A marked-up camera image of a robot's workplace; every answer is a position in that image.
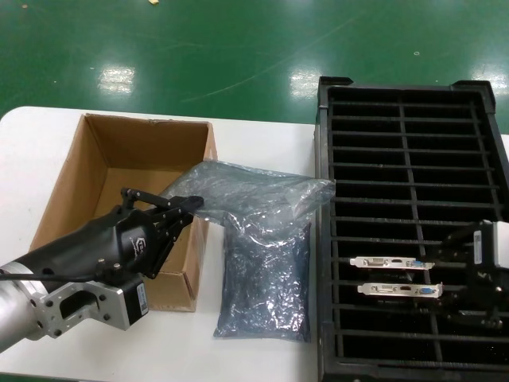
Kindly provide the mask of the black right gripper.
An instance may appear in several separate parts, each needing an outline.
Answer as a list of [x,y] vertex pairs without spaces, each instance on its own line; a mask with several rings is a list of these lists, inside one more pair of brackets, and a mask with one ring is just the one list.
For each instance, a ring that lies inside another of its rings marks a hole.
[[442,297],[442,314],[450,322],[483,329],[502,329],[501,310],[508,309],[508,269],[483,266],[484,221],[450,233],[437,247],[434,259],[460,261],[474,266],[468,277],[468,291]]

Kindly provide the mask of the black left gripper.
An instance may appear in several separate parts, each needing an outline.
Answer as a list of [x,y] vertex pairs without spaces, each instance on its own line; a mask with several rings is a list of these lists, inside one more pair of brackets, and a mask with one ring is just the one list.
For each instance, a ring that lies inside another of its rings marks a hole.
[[[162,197],[121,189],[122,207],[17,259],[29,269],[1,273],[2,281],[120,282],[140,274],[155,279],[192,215],[200,196]],[[139,210],[136,204],[150,208]]]

